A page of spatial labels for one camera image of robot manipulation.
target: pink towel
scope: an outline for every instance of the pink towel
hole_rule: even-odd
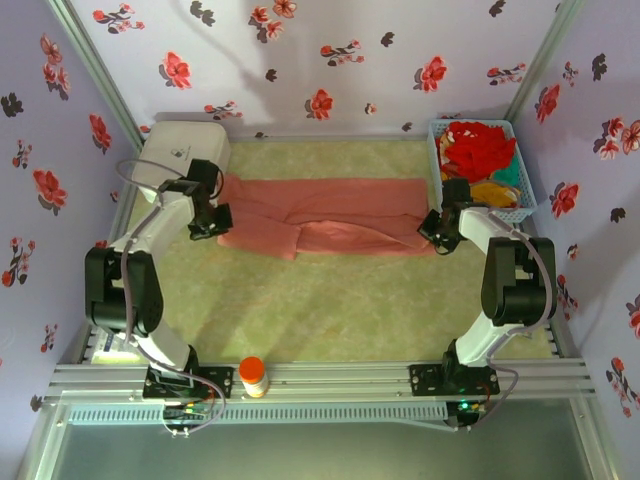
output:
[[[417,232],[427,214],[421,179],[241,180],[220,196],[233,228],[218,243],[293,260],[296,252],[422,255]]]

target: floral wallpaper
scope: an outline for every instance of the floral wallpaper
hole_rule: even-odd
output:
[[[640,472],[638,15],[634,0],[586,2],[515,124],[540,202],[534,221],[556,245],[559,315],[596,383],[623,478]]]
[[[558,1],[70,3],[141,136],[159,120],[196,120],[267,138],[424,135],[443,115],[500,118]]]
[[[54,366],[85,322],[84,255],[109,233],[114,165],[133,147],[46,2],[8,3],[0,30],[11,39],[0,45],[11,58],[0,76],[4,480],[15,478]]]

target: glass panel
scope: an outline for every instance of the glass panel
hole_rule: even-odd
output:
[[[511,401],[477,431],[402,424],[67,428],[55,479],[591,478],[568,402]]]

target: red cloth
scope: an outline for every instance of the red cloth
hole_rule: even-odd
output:
[[[445,135],[447,132],[453,134],[454,143],[445,152],[450,162],[443,165],[445,172],[475,183],[511,164],[516,139],[507,140],[501,127],[480,122],[451,122]]]
[[[293,260],[296,252],[421,255],[427,214],[422,179],[241,180],[220,196],[233,228],[220,245]]]

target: plastic basket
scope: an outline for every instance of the plastic basket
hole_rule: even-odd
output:
[[[429,123],[429,138],[427,139],[427,147],[429,149],[429,161],[431,163],[431,176],[433,177],[433,186],[436,191],[436,210],[442,211],[442,180],[440,177],[440,165],[438,164],[438,150],[436,148],[436,138],[440,138],[451,122],[480,122],[490,127],[501,127],[507,139],[515,137],[513,127],[506,120],[466,120],[466,119],[447,119],[432,120]],[[520,223],[533,212],[535,212],[537,203],[536,197],[533,195],[531,182],[527,175],[527,169],[522,161],[520,148],[516,143],[516,157],[520,168],[518,169],[518,190],[520,190],[521,208],[511,212],[497,212],[497,215],[508,223]]]

